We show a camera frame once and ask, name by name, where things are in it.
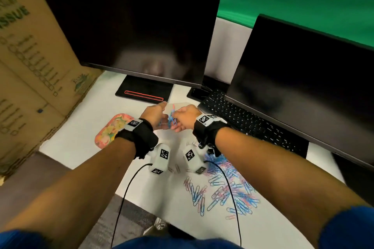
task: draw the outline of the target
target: red rectangular outline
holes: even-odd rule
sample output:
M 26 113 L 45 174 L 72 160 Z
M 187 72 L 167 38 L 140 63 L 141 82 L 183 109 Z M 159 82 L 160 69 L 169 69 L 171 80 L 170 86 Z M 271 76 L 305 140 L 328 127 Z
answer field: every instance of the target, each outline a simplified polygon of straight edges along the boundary
M 147 98 L 149 100 L 163 101 L 163 98 L 161 98 L 159 96 L 152 96 L 152 95 L 147 95 L 147 94 L 141 94 L 141 93 L 138 93 L 138 92 L 133 92 L 133 91 L 128 91 L 128 90 L 124 91 L 124 94 L 131 95 L 131 96 L 138 96 L 140 98 Z

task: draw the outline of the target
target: table surface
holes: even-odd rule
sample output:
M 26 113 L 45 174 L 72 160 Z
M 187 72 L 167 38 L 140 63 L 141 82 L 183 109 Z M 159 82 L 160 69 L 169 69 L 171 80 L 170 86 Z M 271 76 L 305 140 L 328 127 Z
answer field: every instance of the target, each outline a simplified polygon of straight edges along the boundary
M 100 151 L 94 143 L 95 136 L 114 115 L 127 113 L 138 118 L 151 104 L 115 96 L 124 77 L 123 74 L 104 72 L 67 122 L 51 139 L 43 143 L 40 151 L 74 169 Z M 189 90 L 187 86 L 174 85 L 168 102 L 197 106 L 199 102 L 187 98 Z M 219 187 L 210 186 L 210 177 L 206 175 L 187 172 L 182 155 L 178 155 L 181 147 L 196 140 L 192 132 L 185 130 L 174 133 L 166 130 L 156 131 L 156 134 L 159 136 L 159 142 L 168 144 L 171 154 L 176 154 L 171 155 L 170 167 L 173 172 L 156 176 L 147 168 L 143 169 L 133 180 L 126 199 L 196 238 L 220 237 L 239 244 L 236 220 L 230 219 L 232 214 L 227 210 L 232 207 L 232 200 L 208 210 L 214 201 L 211 195 L 214 195 Z M 344 181 L 329 151 L 310 143 L 307 159 Z M 149 160 L 146 156 L 144 160 L 135 159 L 131 163 L 116 194 L 123 197 L 129 180 Z M 194 189 L 197 186 L 202 189 L 207 185 L 203 212 L 198 210 L 200 204 L 193 204 L 192 195 L 185 186 L 187 178 Z M 259 203 L 251 208 L 251 214 L 239 216 L 244 248 L 312 248 L 306 238 L 259 192 L 252 190 L 251 194 Z

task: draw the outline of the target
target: person's left arm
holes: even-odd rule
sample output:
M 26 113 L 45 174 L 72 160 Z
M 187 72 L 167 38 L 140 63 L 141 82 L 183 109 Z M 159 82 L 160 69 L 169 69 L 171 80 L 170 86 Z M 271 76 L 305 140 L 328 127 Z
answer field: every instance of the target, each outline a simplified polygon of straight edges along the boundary
M 147 107 L 141 118 L 156 129 L 166 102 Z M 78 248 L 109 204 L 136 153 L 116 138 L 106 148 L 44 190 L 3 231 L 39 232 L 52 248 Z

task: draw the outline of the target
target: forearm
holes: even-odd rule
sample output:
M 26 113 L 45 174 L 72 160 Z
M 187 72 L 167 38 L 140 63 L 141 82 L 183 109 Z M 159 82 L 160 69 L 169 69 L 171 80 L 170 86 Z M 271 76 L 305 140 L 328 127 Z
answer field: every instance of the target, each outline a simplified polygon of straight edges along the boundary
M 321 229 L 335 214 L 366 204 L 329 173 L 281 147 L 230 128 L 220 129 L 215 143 L 243 177 L 315 247 Z
M 77 248 L 109 204 L 134 155 L 134 143 L 115 139 L 46 189 L 4 230 L 36 231 L 52 247 Z

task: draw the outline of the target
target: blue clothing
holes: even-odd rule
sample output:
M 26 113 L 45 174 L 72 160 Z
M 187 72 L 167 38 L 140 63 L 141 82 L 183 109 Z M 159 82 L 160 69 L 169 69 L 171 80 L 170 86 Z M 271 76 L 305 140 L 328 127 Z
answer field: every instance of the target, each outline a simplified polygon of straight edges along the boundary
M 337 214 L 323 228 L 320 249 L 374 248 L 374 208 L 352 207 Z M 36 232 L 12 230 L 0 233 L 0 249 L 44 249 L 47 241 Z M 144 236 L 126 241 L 115 249 L 236 249 L 222 239 L 184 240 Z

